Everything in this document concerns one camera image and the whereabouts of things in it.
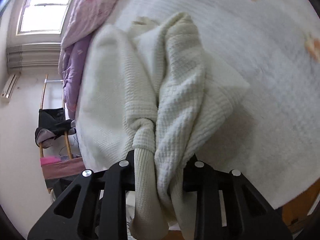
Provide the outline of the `wall air conditioner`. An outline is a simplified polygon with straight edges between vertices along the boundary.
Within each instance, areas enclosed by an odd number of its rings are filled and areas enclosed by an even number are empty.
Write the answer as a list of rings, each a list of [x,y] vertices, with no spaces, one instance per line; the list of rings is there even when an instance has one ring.
[[[20,78],[20,73],[15,73],[15,74],[11,74],[9,77],[8,77],[8,80],[3,88],[3,91],[1,93],[1,100],[3,102],[9,102],[11,97],[12,97],[12,94],[13,94],[13,91],[14,91],[14,88],[17,84],[17,81],[19,80]]]

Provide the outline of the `wooden chair with clothes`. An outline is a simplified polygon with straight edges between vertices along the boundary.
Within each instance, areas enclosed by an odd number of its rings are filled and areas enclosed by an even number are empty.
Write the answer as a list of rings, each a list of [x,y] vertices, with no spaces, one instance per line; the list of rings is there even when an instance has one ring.
[[[35,131],[35,143],[39,147],[40,157],[44,157],[43,150],[52,146],[56,139],[64,137],[65,148],[69,159],[73,159],[71,145],[69,142],[69,132],[72,129],[72,121],[66,119],[66,108],[64,100],[64,90],[61,92],[61,107],[44,109],[44,100],[48,83],[61,83],[63,80],[50,80],[46,74],[41,94],[41,103],[38,115],[38,127]]]

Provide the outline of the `purple pink quilt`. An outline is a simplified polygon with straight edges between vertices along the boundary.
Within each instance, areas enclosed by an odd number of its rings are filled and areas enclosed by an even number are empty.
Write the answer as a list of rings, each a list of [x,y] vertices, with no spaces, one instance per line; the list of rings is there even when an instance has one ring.
[[[94,33],[107,20],[117,0],[75,0],[61,40],[58,72],[63,79],[63,101],[75,118],[82,74]]]

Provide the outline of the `pink storage box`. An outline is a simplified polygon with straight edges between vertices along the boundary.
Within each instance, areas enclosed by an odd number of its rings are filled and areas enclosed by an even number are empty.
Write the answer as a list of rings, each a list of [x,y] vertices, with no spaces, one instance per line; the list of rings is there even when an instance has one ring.
[[[66,160],[56,156],[41,157],[40,164],[48,189],[52,189],[59,179],[76,176],[85,169],[81,157]]]

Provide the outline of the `window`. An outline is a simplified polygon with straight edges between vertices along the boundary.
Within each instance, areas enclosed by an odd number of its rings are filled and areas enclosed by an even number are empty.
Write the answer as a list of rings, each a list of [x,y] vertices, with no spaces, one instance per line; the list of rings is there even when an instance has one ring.
[[[17,34],[60,34],[72,0],[25,0]]]

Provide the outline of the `cream knit cardigan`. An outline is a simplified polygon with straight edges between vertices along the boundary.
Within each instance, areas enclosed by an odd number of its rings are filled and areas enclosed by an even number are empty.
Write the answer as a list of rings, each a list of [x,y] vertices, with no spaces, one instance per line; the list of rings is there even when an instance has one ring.
[[[136,239],[161,239],[178,224],[195,232],[196,196],[183,169],[241,102],[248,83],[206,52],[185,12],[162,23],[139,17],[127,30],[106,24],[92,40],[76,130],[84,165],[95,172],[134,152]]]

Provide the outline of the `white patterned bed sheet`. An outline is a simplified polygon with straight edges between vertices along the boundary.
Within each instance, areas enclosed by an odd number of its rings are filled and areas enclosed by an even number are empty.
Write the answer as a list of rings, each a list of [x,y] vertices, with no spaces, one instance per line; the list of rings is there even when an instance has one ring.
[[[124,85],[110,66],[121,60],[106,42],[177,16],[191,17],[210,60],[196,117],[155,132],[159,190],[198,154],[286,204],[319,178],[319,63],[304,47],[319,18],[308,0],[118,0],[87,54],[76,121],[85,167],[104,170],[130,149]]]

